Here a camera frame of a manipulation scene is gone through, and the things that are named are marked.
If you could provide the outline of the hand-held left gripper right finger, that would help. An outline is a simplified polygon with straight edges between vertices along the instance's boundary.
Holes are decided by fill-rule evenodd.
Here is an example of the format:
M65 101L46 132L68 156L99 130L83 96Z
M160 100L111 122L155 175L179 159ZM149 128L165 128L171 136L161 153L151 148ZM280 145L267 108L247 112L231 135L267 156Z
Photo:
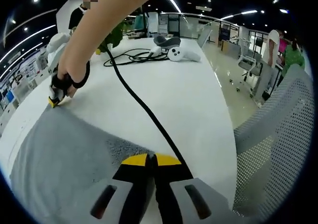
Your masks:
M155 153L156 201L164 224L238 224L227 199L177 158Z

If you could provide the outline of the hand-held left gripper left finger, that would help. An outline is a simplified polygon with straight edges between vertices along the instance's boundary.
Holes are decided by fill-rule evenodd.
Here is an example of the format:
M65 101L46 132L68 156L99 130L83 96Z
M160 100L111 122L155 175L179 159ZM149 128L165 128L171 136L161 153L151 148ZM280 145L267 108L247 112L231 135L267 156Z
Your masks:
M152 196L147 153L123 160L111 179L81 192L63 214L67 224L138 224Z

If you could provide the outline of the person's right hand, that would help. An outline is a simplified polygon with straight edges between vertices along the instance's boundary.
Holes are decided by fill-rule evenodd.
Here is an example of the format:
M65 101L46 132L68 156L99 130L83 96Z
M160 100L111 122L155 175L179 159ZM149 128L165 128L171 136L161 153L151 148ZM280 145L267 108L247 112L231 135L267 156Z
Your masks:
M75 83L80 83L84 79L86 63L89 59L90 56L87 56L87 54L73 53L65 50L58 64L58 79L63 80L65 75L68 74Z

